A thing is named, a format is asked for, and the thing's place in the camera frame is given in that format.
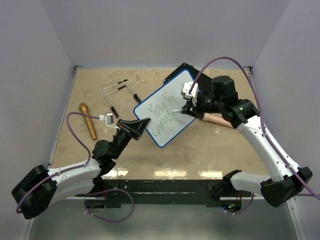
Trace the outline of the blue framed whiteboard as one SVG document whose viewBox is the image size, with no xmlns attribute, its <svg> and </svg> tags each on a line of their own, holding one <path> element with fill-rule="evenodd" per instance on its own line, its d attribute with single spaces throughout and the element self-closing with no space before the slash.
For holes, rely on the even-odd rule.
<svg viewBox="0 0 320 240">
<path fill-rule="evenodd" d="M 186 103 L 181 95 L 183 84 L 193 81 L 190 71 L 184 69 L 133 109 L 139 120 L 151 119 L 146 131 L 159 148 L 165 147 L 195 121 L 195 117 L 177 111 Z"/>
</svg>

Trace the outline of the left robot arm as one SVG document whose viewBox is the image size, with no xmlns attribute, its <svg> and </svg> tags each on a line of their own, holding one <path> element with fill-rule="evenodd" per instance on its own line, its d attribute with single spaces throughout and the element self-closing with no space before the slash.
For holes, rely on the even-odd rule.
<svg viewBox="0 0 320 240">
<path fill-rule="evenodd" d="M 34 167 L 11 191 L 17 203 L 16 213 L 26 220 L 42 214 L 56 202 L 77 195 L 99 196 L 104 190 L 102 176 L 116 165 L 130 140 L 139 140 L 151 122 L 149 117 L 136 120 L 112 120 L 112 114 L 97 116 L 97 119 L 115 128 L 112 141 L 99 140 L 87 160 L 66 167 L 47 169 Z"/>
</svg>

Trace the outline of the white whiteboard marker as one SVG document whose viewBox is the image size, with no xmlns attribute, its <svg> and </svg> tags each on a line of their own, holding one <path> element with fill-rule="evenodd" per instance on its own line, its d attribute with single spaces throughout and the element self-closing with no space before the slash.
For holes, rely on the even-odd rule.
<svg viewBox="0 0 320 240">
<path fill-rule="evenodd" d="M 175 112 L 181 112 L 182 109 L 175 109 L 175 110 L 172 110 L 171 112 L 175 113 Z"/>
</svg>

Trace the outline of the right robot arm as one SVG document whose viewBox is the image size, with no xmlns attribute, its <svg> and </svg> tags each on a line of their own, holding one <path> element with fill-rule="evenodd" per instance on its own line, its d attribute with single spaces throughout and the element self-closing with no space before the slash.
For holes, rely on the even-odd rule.
<svg viewBox="0 0 320 240">
<path fill-rule="evenodd" d="M 271 206 L 279 207 L 298 195 L 313 176 L 312 171 L 307 166 L 300 167 L 267 132 L 255 105 L 238 97 L 233 79 L 218 76 L 212 79 L 211 86 L 213 94 L 203 96 L 196 82 L 185 82 L 181 95 L 186 104 L 181 113 L 199 119 L 212 113 L 221 114 L 250 143 L 268 171 L 268 175 L 256 175 L 234 170 L 223 177 L 222 183 L 211 188 L 212 196 L 216 199 L 221 194 L 233 197 L 246 191 L 262 195 Z"/>
</svg>

